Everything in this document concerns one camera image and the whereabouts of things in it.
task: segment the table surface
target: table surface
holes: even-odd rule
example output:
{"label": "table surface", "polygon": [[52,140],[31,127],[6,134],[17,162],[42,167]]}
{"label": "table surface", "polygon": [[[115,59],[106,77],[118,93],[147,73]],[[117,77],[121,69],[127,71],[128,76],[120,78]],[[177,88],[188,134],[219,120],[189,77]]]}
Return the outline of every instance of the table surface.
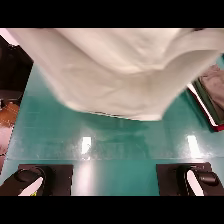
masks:
{"label": "table surface", "polygon": [[185,90],[161,121],[80,113],[57,102],[36,66],[0,184],[19,164],[73,164],[72,195],[159,195],[156,164],[210,162],[224,183],[224,131],[213,132]]}

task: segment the stack of folded clothes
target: stack of folded clothes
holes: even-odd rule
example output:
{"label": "stack of folded clothes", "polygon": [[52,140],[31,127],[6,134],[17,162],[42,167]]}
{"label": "stack of folded clothes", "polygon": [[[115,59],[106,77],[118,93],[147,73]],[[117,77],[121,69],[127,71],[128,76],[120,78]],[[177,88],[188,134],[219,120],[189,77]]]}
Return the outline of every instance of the stack of folded clothes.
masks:
{"label": "stack of folded clothes", "polygon": [[188,85],[215,131],[224,130],[224,70],[212,65]]}

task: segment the dark green fabric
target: dark green fabric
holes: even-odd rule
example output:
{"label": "dark green fabric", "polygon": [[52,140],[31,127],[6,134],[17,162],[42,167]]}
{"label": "dark green fabric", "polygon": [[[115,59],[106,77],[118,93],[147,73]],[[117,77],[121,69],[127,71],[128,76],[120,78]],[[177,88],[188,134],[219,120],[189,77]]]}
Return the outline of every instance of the dark green fabric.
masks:
{"label": "dark green fabric", "polygon": [[224,124],[224,120],[217,113],[216,103],[210,98],[209,93],[206,91],[206,89],[201,84],[200,79],[199,78],[196,79],[193,82],[193,85],[194,85],[198,95],[200,96],[202,102],[205,104],[207,110],[209,111],[209,113],[213,117],[215,123],[217,125]]}

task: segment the white cloth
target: white cloth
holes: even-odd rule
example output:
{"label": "white cloth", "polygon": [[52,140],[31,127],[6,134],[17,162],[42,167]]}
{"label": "white cloth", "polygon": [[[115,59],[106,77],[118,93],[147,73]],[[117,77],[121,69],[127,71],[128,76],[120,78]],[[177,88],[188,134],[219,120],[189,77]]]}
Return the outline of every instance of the white cloth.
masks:
{"label": "white cloth", "polygon": [[77,111],[162,118],[172,100],[224,52],[224,30],[9,28],[56,98]]}

